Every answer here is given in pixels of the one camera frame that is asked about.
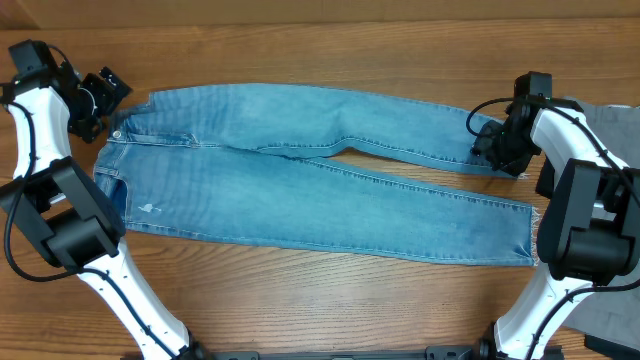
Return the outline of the light blue denim jeans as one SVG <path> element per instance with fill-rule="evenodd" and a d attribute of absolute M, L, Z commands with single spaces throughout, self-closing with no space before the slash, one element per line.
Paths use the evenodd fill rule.
<path fill-rule="evenodd" d="M 352 148 L 491 175 L 466 110 L 354 90 L 226 84 L 152 93 L 112 117 L 97 185 L 133 231 L 440 264 L 533 266 L 527 203 L 374 172 Z"/>

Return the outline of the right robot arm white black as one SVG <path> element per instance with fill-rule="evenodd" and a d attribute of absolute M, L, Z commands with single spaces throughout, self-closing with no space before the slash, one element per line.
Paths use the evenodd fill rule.
<path fill-rule="evenodd" d="M 584 299 L 639 286 L 611 283 L 639 262 L 639 172 L 597 138 L 577 102 L 553 97 L 550 74 L 518 77 L 506 102 L 506 120 L 483 125 L 471 152 L 509 175 L 545 155 L 536 185 L 549 200 L 537 231 L 541 263 L 511 309 L 464 356 L 560 359 L 561 349 L 548 342 Z"/>

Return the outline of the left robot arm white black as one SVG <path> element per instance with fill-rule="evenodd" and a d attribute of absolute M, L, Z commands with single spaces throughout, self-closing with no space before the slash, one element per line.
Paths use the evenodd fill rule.
<path fill-rule="evenodd" d="M 208 359 L 139 272 L 113 203 L 72 158 L 69 137 L 93 142 L 131 88 L 104 67 L 80 75 L 56 46 L 25 40 L 8 49 L 17 73 L 1 86 L 18 148 L 1 188 L 5 257 L 38 283 L 78 277 L 107 304 L 144 359 Z"/>

